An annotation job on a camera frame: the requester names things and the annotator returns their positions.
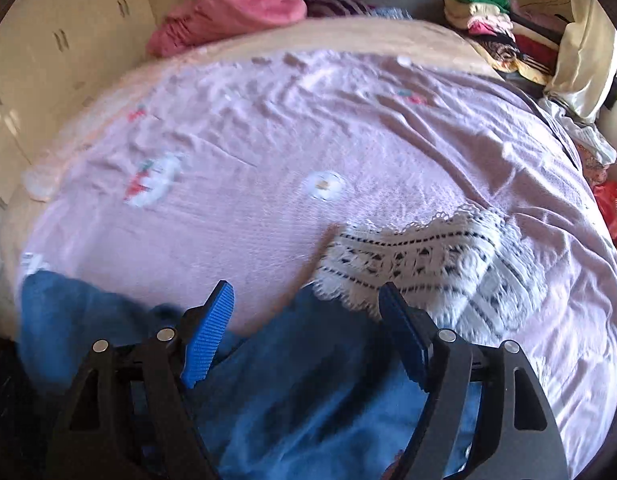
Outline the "pink cloud-print quilt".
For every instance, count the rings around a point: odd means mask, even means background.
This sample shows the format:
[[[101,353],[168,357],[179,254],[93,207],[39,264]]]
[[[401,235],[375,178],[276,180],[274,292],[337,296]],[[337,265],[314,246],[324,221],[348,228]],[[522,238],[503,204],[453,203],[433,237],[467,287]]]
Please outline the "pink cloud-print quilt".
[[[498,214],[545,272],[540,305],[497,336],[520,341],[579,474],[617,404],[617,251],[574,143],[523,92],[404,56],[277,52],[189,66],[118,119],[63,174],[13,281],[46,268],[143,304],[199,301],[234,284],[253,330],[304,284],[415,260],[415,230],[465,210]]]

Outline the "blue denim pants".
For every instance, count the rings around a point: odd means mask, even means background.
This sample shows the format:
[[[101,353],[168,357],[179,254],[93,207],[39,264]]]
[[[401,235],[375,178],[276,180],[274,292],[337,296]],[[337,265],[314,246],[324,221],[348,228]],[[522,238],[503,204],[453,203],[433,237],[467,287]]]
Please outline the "blue denim pants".
[[[531,247],[486,210],[459,212],[461,226],[494,236],[450,249],[435,321],[472,342],[519,327],[546,293]],[[385,327],[342,300],[351,281],[318,281],[249,337],[223,336],[208,377],[190,392],[191,415],[225,479],[374,479],[405,446],[425,392],[411,382]],[[58,273],[23,282],[21,358],[40,393],[68,390],[98,339],[134,344],[179,320]]]

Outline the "cream curtain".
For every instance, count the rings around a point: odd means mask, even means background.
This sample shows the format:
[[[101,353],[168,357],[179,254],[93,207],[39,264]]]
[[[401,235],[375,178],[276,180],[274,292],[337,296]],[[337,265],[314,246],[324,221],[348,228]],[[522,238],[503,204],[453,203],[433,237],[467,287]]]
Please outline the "cream curtain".
[[[617,74],[617,30],[598,0],[571,0],[571,8],[545,93],[592,124]]]

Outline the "stack of folded clothes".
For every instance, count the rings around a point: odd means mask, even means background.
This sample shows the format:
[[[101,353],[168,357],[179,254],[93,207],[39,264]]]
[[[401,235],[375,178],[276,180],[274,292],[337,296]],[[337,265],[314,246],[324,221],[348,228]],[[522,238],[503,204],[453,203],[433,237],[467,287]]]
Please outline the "stack of folded clothes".
[[[540,87],[555,76],[563,16],[524,10],[514,0],[444,0],[444,15],[496,72]]]

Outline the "red plastic bag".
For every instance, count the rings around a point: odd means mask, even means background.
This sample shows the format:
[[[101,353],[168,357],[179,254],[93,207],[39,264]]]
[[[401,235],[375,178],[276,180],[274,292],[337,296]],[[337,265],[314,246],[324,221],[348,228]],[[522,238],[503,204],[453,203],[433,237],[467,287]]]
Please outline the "red plastic bag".
[[[612,180],[593,188],[597,205],[613,243],[617,245],[617,183]]]

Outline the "purple striped pillow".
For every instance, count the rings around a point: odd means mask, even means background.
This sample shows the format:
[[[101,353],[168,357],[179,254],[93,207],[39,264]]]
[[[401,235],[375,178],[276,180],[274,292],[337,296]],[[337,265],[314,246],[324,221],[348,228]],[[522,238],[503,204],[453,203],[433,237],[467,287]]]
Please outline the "purple striped pillow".
[[[359,0],[304,0],[309,18],[370,15],[373,6]]]

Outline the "pink crumpled blanket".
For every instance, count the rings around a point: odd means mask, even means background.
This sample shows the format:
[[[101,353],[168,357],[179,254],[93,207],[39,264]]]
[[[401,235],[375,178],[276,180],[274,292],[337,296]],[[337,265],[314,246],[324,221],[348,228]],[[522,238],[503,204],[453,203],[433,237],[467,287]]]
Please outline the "pink crumpled blanket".
[[[186,0],[168,12],[147,44],[148,55],[170,58],[189,49],[307,18],[304,0]]]

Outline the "peach floral bed sheet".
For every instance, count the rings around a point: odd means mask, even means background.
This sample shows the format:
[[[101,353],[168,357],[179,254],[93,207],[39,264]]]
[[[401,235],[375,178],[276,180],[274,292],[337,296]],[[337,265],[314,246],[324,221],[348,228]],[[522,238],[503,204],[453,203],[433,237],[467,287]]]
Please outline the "peach floral bed sheet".
[[[54,138],[25,167],[0,222],[0,258],[7,275],[16,273],[28,233],[54,196],[69,166],[91,148],[112,122],[131,122],[146,114],[145,98],[161,81],[189,66],[235,62],[277,51],[404,55],[418,65],[500,76],[457,32],[426,21],[386,18],[317,18],[190,50],[131,70],[73,114]]]

